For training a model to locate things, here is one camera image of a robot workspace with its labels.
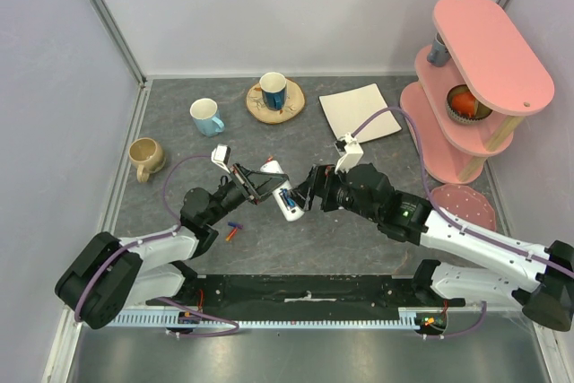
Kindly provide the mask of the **orange red battery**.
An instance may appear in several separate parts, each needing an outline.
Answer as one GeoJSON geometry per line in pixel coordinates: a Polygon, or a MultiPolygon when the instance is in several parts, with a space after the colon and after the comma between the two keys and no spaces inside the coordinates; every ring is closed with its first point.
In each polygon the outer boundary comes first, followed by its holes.
{"type": "Polygon", "coordinates": [[[231,230],[231,232],[227,235],[227,237],[226,237],[225,240],[226,240],[227,242],[232,241],[233,237],[237,234],[238,230],[239,230],[239,228],[234,227],[234,228],[231,230]]]}

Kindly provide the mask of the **beige ceramic mug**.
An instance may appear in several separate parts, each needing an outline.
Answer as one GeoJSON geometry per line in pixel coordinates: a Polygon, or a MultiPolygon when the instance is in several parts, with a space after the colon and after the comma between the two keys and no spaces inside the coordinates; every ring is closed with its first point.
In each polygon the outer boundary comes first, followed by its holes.
{"type": "Polygon", "coordinates": [[[152,174],[163,169],[166,155],[161,145],[152,138],[143,137],[131,143],[129,160],[136,169],[136,179],[145,183],[152,174]]]}

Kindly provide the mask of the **grey cup on shelf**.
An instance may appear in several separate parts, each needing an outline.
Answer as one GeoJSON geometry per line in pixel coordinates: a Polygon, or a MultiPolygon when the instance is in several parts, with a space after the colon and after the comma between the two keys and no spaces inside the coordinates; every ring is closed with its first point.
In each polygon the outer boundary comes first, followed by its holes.
{"type": "Polygon", "coordinates": [[[428,63],[434,65],[435,67],[442,67],[448,62],[450,58],[451,55],[448,51],[448,48],[445,45],[443,38],[437,32],[431,44],[430,51],[427,54],[426,60],[428,63]]]}

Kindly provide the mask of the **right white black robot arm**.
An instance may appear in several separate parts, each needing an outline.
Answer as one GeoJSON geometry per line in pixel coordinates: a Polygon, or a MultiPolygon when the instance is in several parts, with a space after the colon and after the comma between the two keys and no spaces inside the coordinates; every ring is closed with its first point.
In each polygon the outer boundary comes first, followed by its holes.
{"type": "Polygon", "coordinates": [[[419,264],[413,299],[485,301],[511,309],[549,329],[568,332],[573,321],[573,247],[556,240],[549,247],[512,239],[469,223],[431,202],[395,190],[372,164],[346,173],[332,165],[311,169],[288,194],[307,211],[314,198],[324,212],[347,210],[377,225],[388,238],[447,252],[475,265],[464,270],[437,260],[419,264]]]}

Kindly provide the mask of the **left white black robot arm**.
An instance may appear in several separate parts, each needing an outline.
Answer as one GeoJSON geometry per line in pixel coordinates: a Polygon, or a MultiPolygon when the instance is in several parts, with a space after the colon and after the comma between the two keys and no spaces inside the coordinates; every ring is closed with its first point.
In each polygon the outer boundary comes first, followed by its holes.
{"type": "Polygon", "coordinates": [[[175,226],[127,239],[108,231],[96,234],[59,278],[55,294],[92,329],[140,301],[168,296],[187,305],[197,285],[187,278],[184,262],[212,246],[218,221],[244,203],[265,201],[288,179],[280,169],[249,170],[236,163],[214,192],[201,187],[187,191],[175,226]]]}

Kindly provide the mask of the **pink three-tier shelf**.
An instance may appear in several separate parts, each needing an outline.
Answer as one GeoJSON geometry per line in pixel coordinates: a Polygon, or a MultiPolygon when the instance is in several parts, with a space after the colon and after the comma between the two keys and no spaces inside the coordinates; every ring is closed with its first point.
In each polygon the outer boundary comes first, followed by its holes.
{"type": "Polygon", "coordinates": [[[484,163],[512,142],[518,125],[552,101],[554,84],[506,12],[492,0],[439,0],[432,19],[451,55],[442,67],[427,62],[431,45],[415,58],[417,82],[400,106],[413,119],[411,134],[424,167],[437,181],[468,184],[484,163]],[[448,92],[465,84],[492,109],[471,125],[453,121],[448,92]]]}

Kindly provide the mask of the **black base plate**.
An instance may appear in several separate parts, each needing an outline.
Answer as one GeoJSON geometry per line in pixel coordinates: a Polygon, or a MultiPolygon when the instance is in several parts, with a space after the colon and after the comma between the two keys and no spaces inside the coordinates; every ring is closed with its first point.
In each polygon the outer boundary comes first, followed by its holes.
{"type": "Polygon", "coordinates": [[[400,308],[462,307],[412,278],[390,275],[209,274],[184,281],[172,298],[234,321],[390,320],[400,308]]]}

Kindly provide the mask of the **pink dotted plate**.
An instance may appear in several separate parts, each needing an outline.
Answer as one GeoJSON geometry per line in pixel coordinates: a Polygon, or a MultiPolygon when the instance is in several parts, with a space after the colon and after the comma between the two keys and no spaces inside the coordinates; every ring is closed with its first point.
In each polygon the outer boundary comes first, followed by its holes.
{"type": "Polygon", "coordinates": [[[484,195],[466,185],[445,184],[431,190],[439,207],[475,225],[496,230],[496,213],[484,195]]]}

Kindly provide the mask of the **cream square plate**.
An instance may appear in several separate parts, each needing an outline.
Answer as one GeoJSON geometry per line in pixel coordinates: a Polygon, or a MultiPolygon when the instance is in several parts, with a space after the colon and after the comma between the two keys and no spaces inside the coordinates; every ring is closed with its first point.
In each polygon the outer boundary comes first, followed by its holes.
{"type": "MultiPolygon", "coordinates": [[[[319,97],[335,138],[354,132],[371,115],[387,107],[375,84],[319,97]]],[[[388,111],[369,122],[356,136],[360,144],[400,132],[402,127],[388,111]]]]}

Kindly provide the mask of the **purple battery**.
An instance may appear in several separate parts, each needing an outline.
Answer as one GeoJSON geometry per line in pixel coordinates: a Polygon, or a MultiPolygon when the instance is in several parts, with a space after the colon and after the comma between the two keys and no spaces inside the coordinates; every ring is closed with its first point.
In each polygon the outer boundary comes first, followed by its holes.
{"type": "Polygon", "coordinates": [[[228,222],[227,224],[228,224],[228,226],[230,226],[234,229],[239,229],[239,230],[244,229],[243,225],[240,223],[237,223],[237,222],[228,222]]]}

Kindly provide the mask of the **white remote control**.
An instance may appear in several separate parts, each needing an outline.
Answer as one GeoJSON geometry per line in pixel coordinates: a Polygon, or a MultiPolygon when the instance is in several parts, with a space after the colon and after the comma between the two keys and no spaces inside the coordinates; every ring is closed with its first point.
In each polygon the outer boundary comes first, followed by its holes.
{"type": "MultiPolygon", "coordinates": [[[[281,165],[278,161],[275,160],[267,161],[264,165],[261,166],[261,170],[265,173],[283,174],[281,165]]],[[[287,222],[295,222],[304,215],[303,210],[295,203],[295,200],[291,197],[291,191],[292,185],[288,179],[286,179],[278,188],[273,191],[274,200],[279,206],[283,217],[287,222]]]]}

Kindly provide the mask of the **bowl with fruit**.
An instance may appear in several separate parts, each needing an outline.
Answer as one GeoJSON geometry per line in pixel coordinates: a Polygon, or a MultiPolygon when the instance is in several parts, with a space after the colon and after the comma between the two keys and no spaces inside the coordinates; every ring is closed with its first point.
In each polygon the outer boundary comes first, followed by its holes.
{"type": "Polygon", "coordinates": [[[453,121],[463,125],[480,122],[492,113],[492,109],[476,99],[465,84],[455,86],[448,92],[446,110],[453,121]]]}

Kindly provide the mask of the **blue battery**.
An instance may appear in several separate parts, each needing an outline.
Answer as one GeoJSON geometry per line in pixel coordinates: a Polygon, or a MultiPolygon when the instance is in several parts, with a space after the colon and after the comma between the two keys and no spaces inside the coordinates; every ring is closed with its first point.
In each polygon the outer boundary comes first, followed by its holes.
{"type": "Polygon", "coordinates": [[[296,203],[291,198],[289,191],[283,188],[280,192],[280,196],[288,210],[293,213],[295,211],[296,203]]]}

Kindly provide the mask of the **light blue mug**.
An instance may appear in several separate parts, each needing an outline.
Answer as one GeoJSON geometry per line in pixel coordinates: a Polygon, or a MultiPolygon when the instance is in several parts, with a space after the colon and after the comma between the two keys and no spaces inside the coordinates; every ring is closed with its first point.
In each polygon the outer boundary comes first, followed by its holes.
{"type": "Polygon", "coordinates": [[[198,130],[205,136],[212,137],[225,130],[225,125],[215,100],[209,98],[195,100],[189,108],[189,114],[198,130]]]}

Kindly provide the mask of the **dark blue mug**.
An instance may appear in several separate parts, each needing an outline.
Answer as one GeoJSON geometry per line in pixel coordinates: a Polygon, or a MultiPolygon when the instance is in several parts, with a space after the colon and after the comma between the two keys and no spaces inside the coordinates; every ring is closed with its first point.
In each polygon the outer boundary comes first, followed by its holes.
{"type": "Polygon", "coordinates": [[[268,72],[259,79],[265,105],[271,110],[281,110],[286,99],[287,80],[283,74],[268,72]]]}

